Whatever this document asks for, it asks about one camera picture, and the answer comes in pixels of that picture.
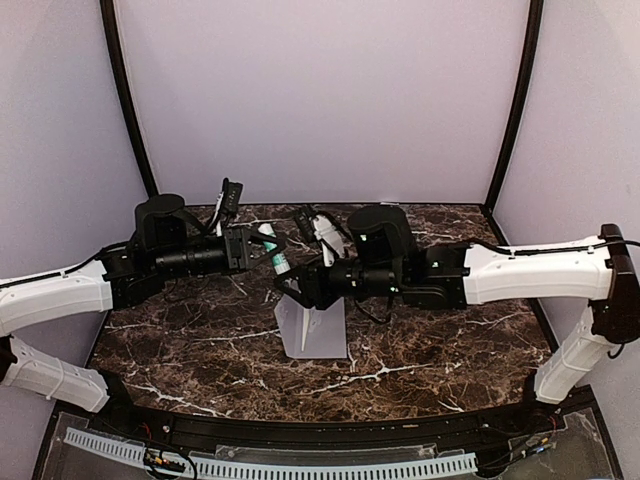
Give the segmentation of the cream lined letter paper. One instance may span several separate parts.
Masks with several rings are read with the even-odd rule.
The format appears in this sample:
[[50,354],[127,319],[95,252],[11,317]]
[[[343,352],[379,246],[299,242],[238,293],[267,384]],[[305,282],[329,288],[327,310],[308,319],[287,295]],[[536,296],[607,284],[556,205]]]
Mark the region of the cream lined letter paper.
[[301,327],[301,345],[300,345],[301,351],[304,351],[306,347],[310,320],[311,320],[311,310],[304,309],[302,314],[302,327]]

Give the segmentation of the grey paper envelope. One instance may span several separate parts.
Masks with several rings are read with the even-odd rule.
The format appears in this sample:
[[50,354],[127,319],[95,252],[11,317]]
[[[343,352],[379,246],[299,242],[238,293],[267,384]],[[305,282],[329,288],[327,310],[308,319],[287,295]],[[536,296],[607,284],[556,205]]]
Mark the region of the grey paper envelope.
[[279,334],[287,357],[292,359],[346,359],[347,335],[344,300],[327,310],[311,310],[311,320],[304,351],[300,350],[303,310],[284,295],[274,309]]

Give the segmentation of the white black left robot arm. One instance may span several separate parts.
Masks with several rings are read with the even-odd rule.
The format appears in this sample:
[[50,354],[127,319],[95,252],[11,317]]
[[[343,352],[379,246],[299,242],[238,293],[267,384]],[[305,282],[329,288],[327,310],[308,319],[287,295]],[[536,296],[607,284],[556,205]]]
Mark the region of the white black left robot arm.
[[101,411],[120,436],[141,427],[140,412],[116,397],[116,375],[69,364],[16,337],[28,326],[84,313],[137,306],[186,277],[244,273],[272,259],[283,239],[232,226],[216,234],[187,211],[177,194],[136,206],[130,240],[105,247],[84,262],[1,285],[1,383],[47,399]]

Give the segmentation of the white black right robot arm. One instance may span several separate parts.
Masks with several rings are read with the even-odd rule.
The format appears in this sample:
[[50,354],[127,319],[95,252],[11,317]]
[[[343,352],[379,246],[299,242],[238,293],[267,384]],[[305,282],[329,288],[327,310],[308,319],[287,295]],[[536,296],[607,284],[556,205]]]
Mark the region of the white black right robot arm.
[[405,212],[368,205],[347,219],[353,257],[314,258],[279,274],[275,286],[305,308],[338,299],[385,298],[425,310],[494,301],[571,297],[587,305],[572,332],[533,375],[527,398],[510,413],[521,434],[534,432],[614,346],[639,338],[639,280],[615,224],[596,236],[559,244],[494,246],[478,239],[418,247]]

